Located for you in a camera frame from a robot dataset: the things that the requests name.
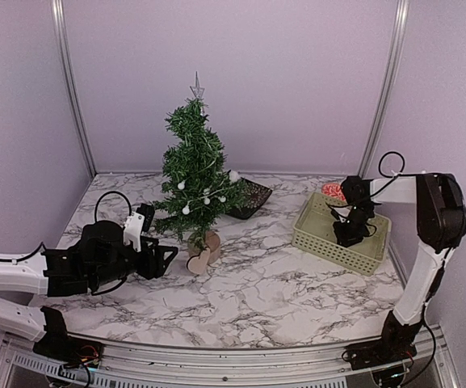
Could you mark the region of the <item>silver star ornament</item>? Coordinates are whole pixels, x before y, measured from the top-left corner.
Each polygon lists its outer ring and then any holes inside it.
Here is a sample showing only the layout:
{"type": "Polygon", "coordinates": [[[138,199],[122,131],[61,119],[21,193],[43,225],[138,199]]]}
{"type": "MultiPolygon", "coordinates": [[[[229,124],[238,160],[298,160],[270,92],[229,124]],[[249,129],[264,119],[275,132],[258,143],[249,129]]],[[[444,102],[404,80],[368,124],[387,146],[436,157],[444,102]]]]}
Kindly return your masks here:
{"type": "Polygon", "coordinates": [[[190,86],[192,93],[192,102],[198,103],[200,108],[200,114],[204,114],[204,92],[205,88],[200,85],[198,72],[195,72],[194,84],[190,86]]]}

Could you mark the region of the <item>white ball string lights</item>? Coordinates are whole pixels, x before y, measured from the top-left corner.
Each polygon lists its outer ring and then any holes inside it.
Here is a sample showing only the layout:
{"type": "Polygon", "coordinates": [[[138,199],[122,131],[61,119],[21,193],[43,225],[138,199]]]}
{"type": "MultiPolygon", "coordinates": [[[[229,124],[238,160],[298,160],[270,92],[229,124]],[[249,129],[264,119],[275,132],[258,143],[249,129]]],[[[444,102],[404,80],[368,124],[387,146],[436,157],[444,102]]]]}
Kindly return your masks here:
{"type": "MultiPolygon", "coordinates": [[[[230,183],[237,183],[241,178],[240,174],[237,171],[233,171],[233,170],[230,170],[228,172],[228,177],[229,177],[230,183]]],[[[209,205],[211,203],[212,197],[216,194],[219,194],[219,196],[217,197],[218,201],[220,203],[225,203],[228,198],[225,194],[223,194],[223,191],[225,189],[222,188],[222,186],[223,186],[223,183],[221,183],[217,189],[205,188],[202,191],[202,194],[198,197],[198,200],[202,200],[205,205],[209,205]]],[[[191,202],[192,200],[188,200],[187,204],[183,207],[182,209],[183,215],[188,215],[191,212],[191,207],[190,207],[191,202]]]]}

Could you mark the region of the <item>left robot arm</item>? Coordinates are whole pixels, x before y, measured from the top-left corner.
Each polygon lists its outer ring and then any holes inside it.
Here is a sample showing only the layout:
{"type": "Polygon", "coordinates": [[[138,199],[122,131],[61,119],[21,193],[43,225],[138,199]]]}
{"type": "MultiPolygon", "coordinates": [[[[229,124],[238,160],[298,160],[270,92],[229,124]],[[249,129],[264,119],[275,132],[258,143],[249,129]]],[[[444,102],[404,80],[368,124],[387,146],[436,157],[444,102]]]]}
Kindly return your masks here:
{"type": "MultiPolygon", "coordinates": [[[[0,293],[97,297],[114,292],[133,274],[146,280],[164,276],[177,254],[177,247],[143,236],[138,221],[126,226],[97,221],[84,226],[80,239],[67,249],[39,246],[26,255],[1,255],[0,293]]],[[[45,347],[60,360],[70,359],[77,349],[62,313],[48,307],[0,297],[0,330],[33,342],[44,338],[45,347]]]]}

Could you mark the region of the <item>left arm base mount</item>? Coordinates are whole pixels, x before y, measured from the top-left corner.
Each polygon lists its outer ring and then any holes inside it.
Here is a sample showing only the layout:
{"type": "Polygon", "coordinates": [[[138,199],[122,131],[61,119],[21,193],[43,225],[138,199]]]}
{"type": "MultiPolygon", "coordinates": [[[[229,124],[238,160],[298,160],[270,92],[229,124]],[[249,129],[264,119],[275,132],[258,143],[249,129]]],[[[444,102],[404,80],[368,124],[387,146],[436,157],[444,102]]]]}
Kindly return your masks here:
{"type": "Polygon", "coordinates": [[[43,306],[40,311],[45,318],[45,334],[34,343],[34,353],[64,361],[68,365],[78,365],[100,358],[103,350],[102,343],[71,336],[59,310],[43,306]]]}

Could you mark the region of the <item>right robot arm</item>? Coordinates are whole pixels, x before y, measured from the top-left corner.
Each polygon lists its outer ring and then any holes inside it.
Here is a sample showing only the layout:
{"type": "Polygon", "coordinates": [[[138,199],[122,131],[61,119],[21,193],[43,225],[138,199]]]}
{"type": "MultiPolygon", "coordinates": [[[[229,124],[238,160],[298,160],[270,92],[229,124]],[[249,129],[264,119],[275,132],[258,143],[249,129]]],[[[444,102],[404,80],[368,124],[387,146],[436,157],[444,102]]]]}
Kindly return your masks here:
{"type": "Polygon", "coordinates": [[[418,252],[401,299],[388,313],[374,346],[375,356],[390,362],[414,341],[426,308],[437,293],[448,261],[466,235],[464,195],[452,174],[396,173],[379,179],[347,177],[341,185],[344,205],[331,205],[338,245],[352,247],[369,236],[369,220],[382,204],[412,204],[416,209],[418,252]]]}

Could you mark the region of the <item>small green christmas tree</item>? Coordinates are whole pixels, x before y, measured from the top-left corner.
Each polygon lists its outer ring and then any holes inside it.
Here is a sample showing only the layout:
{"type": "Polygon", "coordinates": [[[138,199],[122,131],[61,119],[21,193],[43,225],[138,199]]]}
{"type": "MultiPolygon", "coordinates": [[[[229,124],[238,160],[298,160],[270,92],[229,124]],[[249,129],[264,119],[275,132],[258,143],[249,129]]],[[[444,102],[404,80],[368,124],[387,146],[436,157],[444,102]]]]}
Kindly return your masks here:
{"type": "Polygon", "coordinates": [[[158,234],[169,231],[179,240],[196,233],[195,246],[206,249],[205,234],[212,230],[216,219],[230,209],[240,208],[246,201],[245,184],[240,180],[230,183],[225,169],[224,145],[217,133],[208,126],[208,116],[200,114],[199,104],[191,99],[176,108],[166,118],[166,130],[178,138],[163,154],[162,183],[164,198],[154,203],[157,211],[166,214],[154,222],[158,234]],[[205,188],[217,189],[223,183],[225,203],[212,197],[205,205],[198,197],[205,188]],[[191,212],[182,214],[183,207],[190,203],[191,212]]]}

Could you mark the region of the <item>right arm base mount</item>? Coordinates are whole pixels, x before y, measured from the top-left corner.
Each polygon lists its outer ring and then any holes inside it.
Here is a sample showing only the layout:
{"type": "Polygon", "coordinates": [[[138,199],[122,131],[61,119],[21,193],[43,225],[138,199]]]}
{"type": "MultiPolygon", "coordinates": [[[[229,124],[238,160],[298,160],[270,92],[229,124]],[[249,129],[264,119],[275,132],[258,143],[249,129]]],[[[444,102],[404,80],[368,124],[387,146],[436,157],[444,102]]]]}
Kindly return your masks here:
{"type": "Polygon", "coordinates": [[[422,327],[422,320],[415,324],[401,324],[390,311],[384,321],[379,339],[346,346],[341,358],[353,370],[371,368],[416,356],[414,340],[422,327]]]}

